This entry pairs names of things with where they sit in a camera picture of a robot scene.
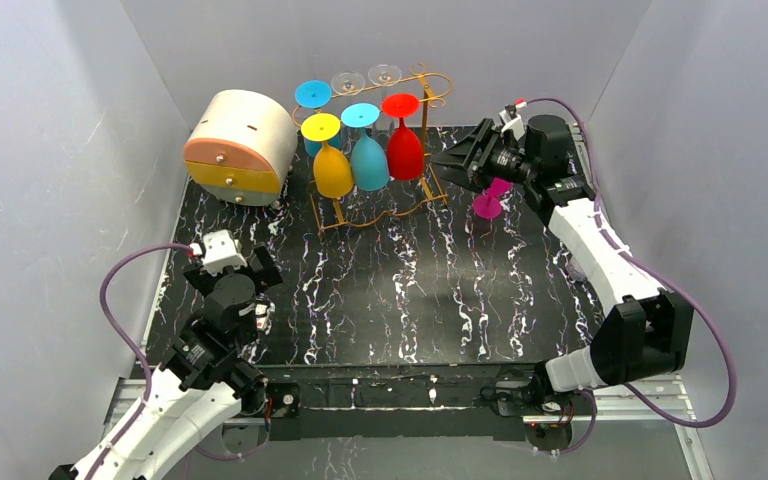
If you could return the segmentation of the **red wine glass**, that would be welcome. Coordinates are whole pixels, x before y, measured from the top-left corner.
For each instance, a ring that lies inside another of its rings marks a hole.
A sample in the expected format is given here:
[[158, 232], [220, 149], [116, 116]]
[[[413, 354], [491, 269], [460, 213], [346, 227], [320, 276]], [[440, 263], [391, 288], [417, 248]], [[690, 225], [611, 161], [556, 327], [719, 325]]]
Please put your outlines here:
[[416, 179], [424, 169], [424, 153], [420, 139], [405, 124], [405, 119], [415, 114], [419, 106], [419, 99], [410, 93], [390, 95], [381, 105], [384, 114], [399, 121], [399, 126], [391, 135], [386, 149], [389, 173], [396, 180]]

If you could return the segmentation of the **magenta wine glass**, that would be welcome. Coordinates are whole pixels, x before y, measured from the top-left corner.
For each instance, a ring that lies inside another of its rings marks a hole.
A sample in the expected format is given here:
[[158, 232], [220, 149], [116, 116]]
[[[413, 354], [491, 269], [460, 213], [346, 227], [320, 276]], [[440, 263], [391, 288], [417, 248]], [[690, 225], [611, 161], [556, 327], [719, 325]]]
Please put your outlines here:
[[512, 187], [511, 182], [494, 178], [489, 187], [473, 200], [473, 212], [483, 219], [498, 217], [503, 210], [499, 197], [509, 192]]

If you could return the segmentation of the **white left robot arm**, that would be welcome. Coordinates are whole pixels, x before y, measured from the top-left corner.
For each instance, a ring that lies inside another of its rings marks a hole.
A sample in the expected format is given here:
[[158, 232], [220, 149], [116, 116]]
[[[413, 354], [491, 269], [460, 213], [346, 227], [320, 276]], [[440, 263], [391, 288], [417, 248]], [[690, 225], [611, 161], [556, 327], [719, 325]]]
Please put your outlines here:
[[199, 261], [184, 276], [203, 304], [157, 368], [140, 360], [143, 393], [96, 447], [51, 478], [160, 479], [226, 420], [267, 408], [268, 379], [241, 354], [258, 338], [261, 296], [281, 284], [280, 269], [265, 245], [245, 257], [238, 241], [217, 236], [183, 248]]

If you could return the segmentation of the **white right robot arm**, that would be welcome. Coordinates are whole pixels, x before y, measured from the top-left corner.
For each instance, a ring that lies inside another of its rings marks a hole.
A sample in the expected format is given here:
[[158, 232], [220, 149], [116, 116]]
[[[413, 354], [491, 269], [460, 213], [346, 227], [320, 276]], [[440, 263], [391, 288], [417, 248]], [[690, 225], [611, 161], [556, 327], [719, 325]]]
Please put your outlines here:
[[521, 137], [483, 119], [464, 139], [433, 155], [443, 179], [481, 192], [495, 179], [518, 185], [527, 205], [578, 261], [604, 319], [590, 343], [538, 362], [520, 397], [532, 405], [561, 394], [630, 383], [680, 370], [694, 309], [610, 245], [595, 192], [571, 169], [574, 137], [559, 116], [531, 117]]

